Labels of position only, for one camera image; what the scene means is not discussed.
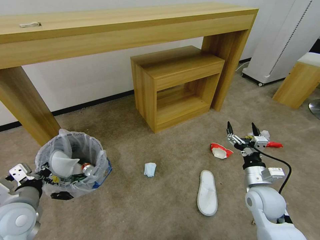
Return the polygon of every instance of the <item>wooden stool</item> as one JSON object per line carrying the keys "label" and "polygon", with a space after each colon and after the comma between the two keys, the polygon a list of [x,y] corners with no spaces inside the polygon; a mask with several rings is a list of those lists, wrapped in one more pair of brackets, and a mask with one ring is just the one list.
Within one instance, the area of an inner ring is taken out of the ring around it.
{"label": "wooden stool", "polygon": [[273,99],[298,108],[320,83],[320,54],[306,53],[294,65]]}
{"label": "wooden stool", "polygon": [[193,46],[131,57],[136,108],[154,132],[209,111],[223,64]]}

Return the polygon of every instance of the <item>black cable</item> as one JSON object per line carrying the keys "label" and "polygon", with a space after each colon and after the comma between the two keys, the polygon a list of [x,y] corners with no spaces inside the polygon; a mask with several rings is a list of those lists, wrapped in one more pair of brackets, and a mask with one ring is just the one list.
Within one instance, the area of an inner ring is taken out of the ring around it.
{"label": "black cable", "polygon": [[270,155],[268,155],[268,154],[266,154],[266,153],[264,153],[264,152],[261,152],[259,149],[255,148],[255,147],[252,147],[252,148],[253,148],[254,150],[256,150],[258,153],[260,153],[260,154],[262,154],[262,155],[265,155],[265,156],[267,156],[267,157],[269,157],[269,158],[272,158],[272,159],[274,159],[274,160],[277,160],[277,161],[279,161],[279,162],[282,162],[282,163],[284,163],[285,165],[288,166],[288,168],[289,168],[289,173],[288,173],[286,179],[284,180],[283,184],[281,185],[281,187],[280,187],[280,189],[279,189],[279,194],[281,194],[282,189],[283,189],[284,186],[286,185],[286,183],[287,183],[287,181],[288,181],[288,179],[289,179],[289,177],[290,177],[290,175],[291,175],[292,169],[291,169],[290,164],[287,163],[286,161],[283,161],[283,160],[281,160],[281,159],[272,157],[272,156],[270,156]]}

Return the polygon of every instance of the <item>electrical cord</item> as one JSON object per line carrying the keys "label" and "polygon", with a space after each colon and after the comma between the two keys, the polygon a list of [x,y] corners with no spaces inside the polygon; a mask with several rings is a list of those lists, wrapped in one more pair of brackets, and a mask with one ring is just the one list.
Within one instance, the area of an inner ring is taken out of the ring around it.
{"label": "electrical cord", "polygon": [[237,70],[235,70],[235,72],[238,71],[243,65],[245,65],[248,62],[245,62],[245,63],[241,64],[240,67],[238,67]]}
{"label": "electrical cord", "polygon": [[288,173],[286,179],[284,180],[283,184],[281,185],[281,187],[280,187],[280,189],[279,189],[279,194],[281,194],[282,189],[283,189],[284,186],[286,185],[286,183],[287,183],[287,181],[289,180],[289,177],[290,177],[290,175],[291,175],[292,168],[291,168],[290,164],[287,163],[286,161],[283,161],[283,160],[281,160],[281,159],[272,157],[272,156],[270,156],[270,155],[268,155],[268,154],[266,154],[266,153],[264,153],[264,152],[261,152],[259,149],[255,148],[255,147],[252,147],[252,148],[253,148],[254,150],[256,150],[258,153],[260,153],[260,154],[262,154],[262,155],[265,155],[265,156],[267,156],[267,157],[269,157],[269,158],[272,158],[272,159],[274,159],[274,160],[277,160],[277,161],[279,161],[279,162],[282,162],[282,163],[284,163],[285,165],[288,166],[288,168],[289,168],[289,173]]}

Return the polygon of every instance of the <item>wooden console table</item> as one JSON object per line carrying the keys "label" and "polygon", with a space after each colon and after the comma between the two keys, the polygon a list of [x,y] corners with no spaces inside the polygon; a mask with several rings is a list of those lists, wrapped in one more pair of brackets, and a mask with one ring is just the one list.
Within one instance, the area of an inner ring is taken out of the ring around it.
{"label": "wooden console table", "polygon": [[[202,50],[225,60],[211,105],[219,111],[257,12],[208,2],[1,16],[0,100],[43,145],[60,126],[21,65],[204,36]],[[32,22],[41,26],[19,27]]]}

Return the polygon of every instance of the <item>clear plastic bag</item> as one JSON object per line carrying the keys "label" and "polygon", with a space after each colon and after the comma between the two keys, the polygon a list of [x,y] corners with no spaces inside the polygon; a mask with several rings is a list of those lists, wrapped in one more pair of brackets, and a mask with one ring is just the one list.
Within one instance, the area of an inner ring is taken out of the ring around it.
{"label": "clear plastic bag", "polygon": [[55,150],[63,151],[70,158],[80,158],[84,162],[91,163],[94,169],[90,176],[82,180],[68,182],[62,178],[59,183],[45,183],[43,190],[51,198],[67,200],[90,193],[104,182],[112,170],[106,151],[96,138],[83,132],[69,132],[60,129],[59,135],[52,138],[38,151],[35,159],[36,172],[39,172],[41,167],[49,162]]}

